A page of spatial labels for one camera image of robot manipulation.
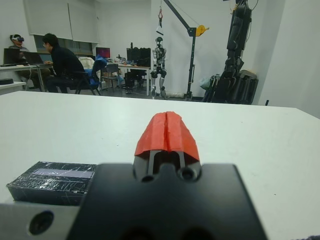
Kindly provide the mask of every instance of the window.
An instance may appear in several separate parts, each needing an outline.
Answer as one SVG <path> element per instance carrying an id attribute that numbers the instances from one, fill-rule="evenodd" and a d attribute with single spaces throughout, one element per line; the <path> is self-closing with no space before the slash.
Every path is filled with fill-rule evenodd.
<path id="1" fill-rule="evenodd" d="M 43 46 L 42 37 L 34 35 L 34 41 L 37 52 L 40 54 L 43 61 L 51 61 L 51 55 L 47 52 Z M 92 44 L 91 42 L 72 41 L 69 39 L 58 38 L 59 45 L 63 48 L 71 50 L 75 55 L 79 57 L 92 56 Z"/>

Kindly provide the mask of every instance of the white wall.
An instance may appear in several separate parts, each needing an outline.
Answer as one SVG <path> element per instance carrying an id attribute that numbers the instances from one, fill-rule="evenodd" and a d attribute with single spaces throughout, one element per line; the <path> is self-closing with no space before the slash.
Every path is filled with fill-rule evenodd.
<path id="1" fill-rule="evenodd" d="M 296 107 L 320 118 L 319 0 L 286 0 L 265 84 L 263 105 Z"/>
<path id="2" fill-rule="evenodd" d="M 180 8 L 194 18 L 199 24 L 210 30 L 195 40 L 195 72 L 194 83 L 191 86 L 193 96 L 203 97 L 205 91 L 200 88 L 199 81 L 202 77 L 210 77 L 221 74 L 227 59 L 227 42 L 230 31 L 232 15 L 230 7 L 233 9 L 235 1 L 222 0 L 175 0 Z M 248 0 L 251 8 L 256 4 L 256 0 Z M 156 27 L 158 25 L 159 0 L 151 0 L 151 32 L 152 47 L 155 47 L 154 40 L 158 36 Z M 252 29 L 250 38 L 246 44 L 243 61 L 243 69 L 252 69 L 256 50 L 258 47 L 266 1 L 259 1 L 252 13 Z M 188 16 L 177 8 L 190 27 L 197 27 Z M 163 46 L 167 48 L 166 70 L 167 77 L 164 83 L 168 92 L 186 93 L 188 87 L 188 76 L 191 56 L 192 38 L 187 34 L 187 30 L 173 14 L 169 7 L 162 2 L 163 11 Z"/>
<path id="3" fill-rule="evenodd" d="M 137 48 L 151 47 L 151 0 L 97 2 L 99 44 L 110 48 L 111 57 L 127 58 L 130 43 Z"/>
<path id="4" fill-rule="evenodd" d="M 13 45 L 9 36 L 20 34 L 24 37 L 23 45 L 31 52 L 36 51 L 35 39 L 29 35 L 23 0 L 0 0 L 0 64 L 4 60 L 4 48 Z M 13 78 L 20 81 L 13 72 L 0 73 L 0 78 Z"/>
<path id="5" fill-rule="evenodd" d="M 268 0 L 262 21 L 262 31 L 258 40 L 253 62 L 253 72 L 258 76 L 259 82 L 255 92 L 253 103 L 258 104 L 264 87 L 271 58 L 276 45 L 281 18 L 286 0 Z"/>

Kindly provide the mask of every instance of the man in black jacket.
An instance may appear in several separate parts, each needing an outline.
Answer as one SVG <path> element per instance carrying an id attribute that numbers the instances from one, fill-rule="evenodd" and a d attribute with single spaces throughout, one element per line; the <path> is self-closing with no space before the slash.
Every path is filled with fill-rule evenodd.
<path id="1" fill-rule="evenodd" d="M 74 72 L 84 72 L 79 59 L 72 51 L 60 47 L 56 35 L 47 33 L 42 38 L 43 46 L 51 53 L 52 61 L 45 61 L 46 64 L 53 64 L 55 76 L 46 78 L 46 87 L 50 93 L 58 93 L 57 87 L 62 93 L 68 93 L 67 87 L 75 86 L 77 78 Z"/>

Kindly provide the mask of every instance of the black box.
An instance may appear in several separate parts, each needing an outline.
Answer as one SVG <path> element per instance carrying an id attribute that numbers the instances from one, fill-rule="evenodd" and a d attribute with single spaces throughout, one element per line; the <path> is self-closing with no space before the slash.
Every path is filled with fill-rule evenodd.
<path id="1" fill-rule="evenodd" d="M 6 186 L 15 201 L 77 206 L 88 192 L 96 166 L 39 161 Z"/>

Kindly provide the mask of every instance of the black pants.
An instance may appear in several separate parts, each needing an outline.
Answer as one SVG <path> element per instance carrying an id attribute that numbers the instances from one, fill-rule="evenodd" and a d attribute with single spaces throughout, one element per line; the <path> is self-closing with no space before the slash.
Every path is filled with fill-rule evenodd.
<path id="1" fill-rule="evenodd" d="M 74 87 L 77 84 L 75 80 L 63 76 L 49 76 L 45 82 L 49 93 L 58 93 L 57 87 L 59 87 L 63 94 L 68 93 L 67 87 Z"/>

